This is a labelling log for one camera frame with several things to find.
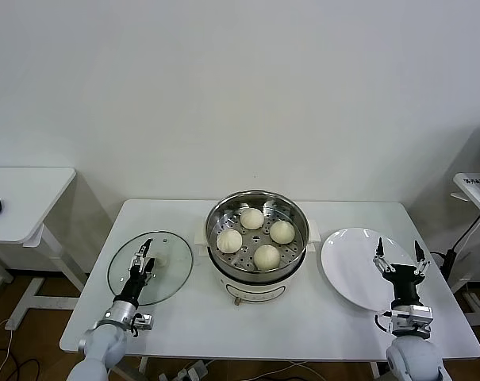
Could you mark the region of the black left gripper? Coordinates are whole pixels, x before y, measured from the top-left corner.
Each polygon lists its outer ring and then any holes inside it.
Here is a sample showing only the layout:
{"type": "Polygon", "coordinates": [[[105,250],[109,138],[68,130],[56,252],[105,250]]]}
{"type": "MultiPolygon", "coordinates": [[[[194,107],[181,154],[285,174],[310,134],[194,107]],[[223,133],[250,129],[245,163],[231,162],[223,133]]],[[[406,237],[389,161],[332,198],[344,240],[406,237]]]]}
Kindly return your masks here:
{"type": "Polygon", "coordinates": [[[130,303],[133,306],[140,305],[140,293],[146,286],[147,280],[152,275],[156,261],[156,259],[152,257],[148,259],[148,262],[146,260],[151,242],[152,238],[148,238],[132,256],[129,270],[137,269],[138,271],[135,271],[130,275],[121,293],[114,298],[115,302],[122,301],[130,303]]]}

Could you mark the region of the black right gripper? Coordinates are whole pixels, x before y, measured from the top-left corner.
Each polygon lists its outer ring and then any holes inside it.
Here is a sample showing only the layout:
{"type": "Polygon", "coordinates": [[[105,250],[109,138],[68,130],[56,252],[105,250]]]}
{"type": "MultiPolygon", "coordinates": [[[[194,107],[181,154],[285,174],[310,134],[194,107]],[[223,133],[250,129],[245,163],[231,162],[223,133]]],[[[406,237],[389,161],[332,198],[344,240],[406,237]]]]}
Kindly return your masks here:
{"type": "Polygon", "coordinates": [[[382,277],[390,282],[394,289],[394,300],[391,306],[421,306],[417,285],[425,277],[430,261],[426,259],[423,248],[418,241],[414,241],[415,266],[406,264],[393,264],[386,260],[382,238],[379,237],[375,249],[373,263],[382,273],[382,277]]]}

